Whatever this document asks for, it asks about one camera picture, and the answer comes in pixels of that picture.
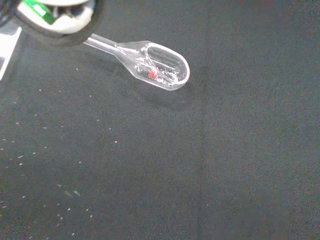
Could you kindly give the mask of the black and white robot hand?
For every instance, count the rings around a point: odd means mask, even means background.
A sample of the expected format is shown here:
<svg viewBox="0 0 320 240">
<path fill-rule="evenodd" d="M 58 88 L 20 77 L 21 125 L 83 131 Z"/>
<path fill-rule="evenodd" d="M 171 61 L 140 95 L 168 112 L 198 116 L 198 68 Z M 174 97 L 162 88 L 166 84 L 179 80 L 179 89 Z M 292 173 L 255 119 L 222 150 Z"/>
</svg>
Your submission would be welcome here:
<svg viewBox="0 0 320 240">
<path fill-rule="evenodd" d="M 104 0 L 21 0 L 14 22 L 38 41 L 70 47 L 94 33 L 104 7 Z"/>
</svg>

